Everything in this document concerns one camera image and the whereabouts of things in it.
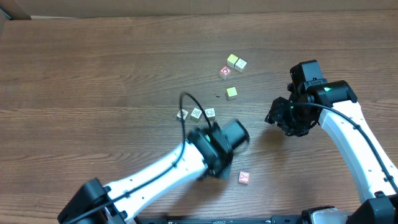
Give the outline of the red letter Y block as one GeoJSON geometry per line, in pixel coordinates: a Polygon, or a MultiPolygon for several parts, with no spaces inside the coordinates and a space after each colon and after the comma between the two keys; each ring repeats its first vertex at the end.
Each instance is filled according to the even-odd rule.
{"type": "Polygon", "coordinates": [[[250,181],[250,173],[249,172],[245,172],[245,171],[240,171],[239,172],[239,178],[238,178],[238,182],[240,184],[248,184],[250,181]]]}

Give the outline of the letter M wooden block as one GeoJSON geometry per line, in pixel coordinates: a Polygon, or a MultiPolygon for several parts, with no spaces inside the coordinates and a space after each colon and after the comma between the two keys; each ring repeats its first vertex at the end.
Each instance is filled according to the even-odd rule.
{"type": "Polygon", "coordinates": [[[203,112],[201,111],[201,109],[194,108],[190,114],[190,118],[194,121],[199,122],[199,120],[201,120],[202,115],[203,115],[203,112]]]}

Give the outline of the acorn picture wooden block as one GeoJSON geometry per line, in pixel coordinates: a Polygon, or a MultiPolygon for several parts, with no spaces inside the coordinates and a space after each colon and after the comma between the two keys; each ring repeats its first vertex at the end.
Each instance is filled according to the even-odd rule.
{"type": "Polygon", "coordinates": [[[178,120],[184,120],[184,121],[185,121],[185,120],[188,118],[188,115],[189,115],[189,112],[188,112],[187,110],[181,109],[181,110],[177,113],[176,118],[177,118],[178,120]]]}

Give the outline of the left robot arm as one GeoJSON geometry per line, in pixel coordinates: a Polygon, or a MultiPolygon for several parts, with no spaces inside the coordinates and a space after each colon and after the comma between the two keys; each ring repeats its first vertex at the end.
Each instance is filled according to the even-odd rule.
{"type": "Polygon", "coordinates": [[[210,175],[227,178],[234,150],[249,141],[236,119],[221,127],[195,128],[165,157],[108,184],[84,183],[59,213],[59,223],[131,223],[137,215],[179,185],[210,175]]]}

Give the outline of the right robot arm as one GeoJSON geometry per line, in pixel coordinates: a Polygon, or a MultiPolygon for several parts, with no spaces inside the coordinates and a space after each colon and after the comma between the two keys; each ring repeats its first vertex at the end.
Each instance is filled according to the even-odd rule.
{"type": "Polygon", "coordinates": [[[329,82],[316,60],[298,63],[290,76],[289,98],[275,99],[265,121],[297,137],[320,125],[351,172],[361,202],[354,212],[309,208],[293,222],[397,223],[397,166],[370,130],[352,88],[344,80],[329,82]]]}

